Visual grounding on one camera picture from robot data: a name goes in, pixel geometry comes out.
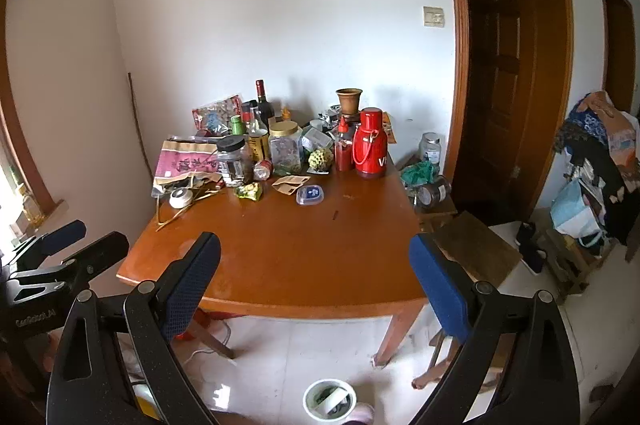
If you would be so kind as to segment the yellow green snack wrapper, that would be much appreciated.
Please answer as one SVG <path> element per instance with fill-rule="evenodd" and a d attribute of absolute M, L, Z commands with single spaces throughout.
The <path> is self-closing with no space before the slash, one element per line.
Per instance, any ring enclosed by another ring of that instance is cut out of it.
<path fill-rule="evenodd" d="M 251 200 L 257 202 L 262 197 L 262 184 L 260 182 L 250 182 L 237 186 L 234 194 L 240 200 Z"/>

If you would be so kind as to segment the blue label plastic lid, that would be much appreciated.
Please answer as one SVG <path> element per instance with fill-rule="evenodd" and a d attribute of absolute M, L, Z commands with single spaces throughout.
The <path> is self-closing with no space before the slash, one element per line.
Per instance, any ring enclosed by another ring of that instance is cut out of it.
<path fill-rule="evenodd" d="M 296 203 L 300 206 L 314 206 L 322 203 L 324 191 L 321 185 L 303 185 L 296 191 Z"/>

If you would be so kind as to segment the brown paper packet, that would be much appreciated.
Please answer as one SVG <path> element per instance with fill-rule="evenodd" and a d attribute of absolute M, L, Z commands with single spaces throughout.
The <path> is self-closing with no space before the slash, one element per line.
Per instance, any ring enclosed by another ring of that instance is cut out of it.
<path fill-rule="evenodd" d="M 277 192 L 290 196 L 309 181 L 309 176 L 284 176 L 272 182 Z"/>

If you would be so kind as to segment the wooden stool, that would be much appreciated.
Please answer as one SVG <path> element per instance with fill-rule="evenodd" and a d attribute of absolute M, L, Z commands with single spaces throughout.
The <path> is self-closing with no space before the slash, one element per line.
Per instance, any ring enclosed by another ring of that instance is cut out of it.
<path fill-rule="evenodd" d="M 420 221 L 421 231 L 431 235 L 442 255 L 459 263 L 473 283 L 487 281 L 499 287 L 520 262 L 511 245 L 466 211 L 457 216 L 444 212 L 426 214 L 420 217 Z M 462 345 L 462 340 L 451 332 L 451 324 L 445 323 L 442 310 L 437 309 L 447 298 L 434 289 L 433 281 L 427 282 L 424 291 L 440 330 L 430 341 L 435 351 L 428 369 L 411 383 L 417 390 L 428 383 L 438 382 Z"/>

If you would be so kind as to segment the low wooden side table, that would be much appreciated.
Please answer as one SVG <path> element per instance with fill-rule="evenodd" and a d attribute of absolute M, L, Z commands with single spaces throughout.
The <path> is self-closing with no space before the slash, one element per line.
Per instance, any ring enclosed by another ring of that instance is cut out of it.
<path fill-rule="evenodd" d="M 415 198 L 413 209 L 419 220 L 421 231 L 426 233 L 435 232 L 458 215 L 458 210 L 450 197 L 431 207 L 420 205 Z"/>

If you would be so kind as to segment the small white round device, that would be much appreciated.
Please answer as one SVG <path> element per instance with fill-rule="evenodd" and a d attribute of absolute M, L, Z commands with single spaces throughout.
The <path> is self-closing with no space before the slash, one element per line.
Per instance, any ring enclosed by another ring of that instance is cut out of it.
<path fill-rule="evenodd" d="M 191 189 L 180 188 L 172 190 L 169 194 L 169 206 L 175 210 L 187 208 L 194 199 Z"/>

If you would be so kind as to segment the black shoes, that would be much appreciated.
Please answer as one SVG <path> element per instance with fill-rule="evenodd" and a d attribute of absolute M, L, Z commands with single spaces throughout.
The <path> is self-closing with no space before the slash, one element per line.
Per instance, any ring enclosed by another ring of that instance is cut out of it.
<path fill-rule="evenodd" d="M 535 242 L 535 233 L 535 223 L 521 223 L 515 235 L 515 243 L 525 266 L 533 275 L 540 275 L 547 261 L 547 253 Z"/>

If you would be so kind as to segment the black lid glass jar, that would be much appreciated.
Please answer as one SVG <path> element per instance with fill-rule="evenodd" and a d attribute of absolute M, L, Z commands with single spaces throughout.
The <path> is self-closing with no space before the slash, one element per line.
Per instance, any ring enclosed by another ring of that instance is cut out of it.
<path fill-rule="evenodd" d="M 227 186 L 247 184 L 253 177 L 253 162 L 243 136 L 232 134 L 216 143 L 217 167 Z"/>

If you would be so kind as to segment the wooden dining table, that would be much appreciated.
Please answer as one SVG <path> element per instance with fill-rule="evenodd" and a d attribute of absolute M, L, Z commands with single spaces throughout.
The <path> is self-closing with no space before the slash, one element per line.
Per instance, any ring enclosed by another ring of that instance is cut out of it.
<path fill-rule="evenodd" d="M 324 192 L 317 205 L 299 205 L 266 184 L 257 202 L 223 189 L 165 228 L 151 221 L 119 280 L 158 279 L 202 233 L 213 232 L 221 260 L 203 309 L 280 319 L 387 317 L 372 359 L 384 367 L 426 303 L 408 258 L 418 219 L 394 166 L 378 179 L 349 171 L 310 181 Z"/>

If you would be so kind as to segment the small red can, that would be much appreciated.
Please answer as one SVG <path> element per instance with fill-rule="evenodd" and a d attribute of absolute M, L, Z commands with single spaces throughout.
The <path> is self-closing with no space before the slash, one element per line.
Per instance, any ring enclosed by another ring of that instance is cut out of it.
<path fill-rule="evenodd" d="M 256 163 L 253 170 L 255 181 L 267 181 L 272 176 L 272 163 L 269 159 L 263 159 Z"/>

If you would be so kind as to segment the right pink slipper foot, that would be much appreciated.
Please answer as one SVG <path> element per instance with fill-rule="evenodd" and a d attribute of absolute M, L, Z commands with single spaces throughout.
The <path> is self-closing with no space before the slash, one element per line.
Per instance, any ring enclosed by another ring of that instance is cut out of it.
<path fill-rule="evenodd" d="M 375 409 L 367 403 L 357 403 L 343 425 L 372 425 Z"/>

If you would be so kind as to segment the glass jar on side table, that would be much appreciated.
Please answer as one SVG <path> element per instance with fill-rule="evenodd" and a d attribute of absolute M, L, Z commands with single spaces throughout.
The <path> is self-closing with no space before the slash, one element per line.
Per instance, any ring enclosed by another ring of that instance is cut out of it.
<path fill-rule="evenodd" d="M 440 164 L 442 146 L 439 135 L 434 132 L 424 132 L 419 144 L 419 154 L 422 162 L 431 163 L 434 166 Z"/>

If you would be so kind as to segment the red thermos flask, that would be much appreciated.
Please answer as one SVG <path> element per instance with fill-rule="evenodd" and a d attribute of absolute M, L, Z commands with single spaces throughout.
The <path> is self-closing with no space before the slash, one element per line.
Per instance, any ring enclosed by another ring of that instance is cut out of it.
<path fill-rule="evenodd" d="M 352 160 L 363 178 L 378 178 L 386 173 L 387 134 L 383 112 L 377 107 L 360 112 L 360 124 L 352 138 Z"/>

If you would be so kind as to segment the dark wooden door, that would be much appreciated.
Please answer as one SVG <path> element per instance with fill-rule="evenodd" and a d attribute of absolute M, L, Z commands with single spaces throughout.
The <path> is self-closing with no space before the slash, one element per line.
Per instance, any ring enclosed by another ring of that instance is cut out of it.
<path fill-rule="evenodd" d="M 464 111 L 452 194 L 487 226 L 532 213 L 573 65 L 572 0 L 462 0 Z"/>

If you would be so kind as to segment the wall light switch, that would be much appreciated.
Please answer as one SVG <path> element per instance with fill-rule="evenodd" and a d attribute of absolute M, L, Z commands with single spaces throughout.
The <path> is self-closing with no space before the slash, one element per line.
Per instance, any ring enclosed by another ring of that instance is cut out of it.
<path fill-rule="evenodd" d="M 446 24 L 444 9 L 440 7 L 424 7 L 423 23 L 426 27 L 444 28 Z"/>

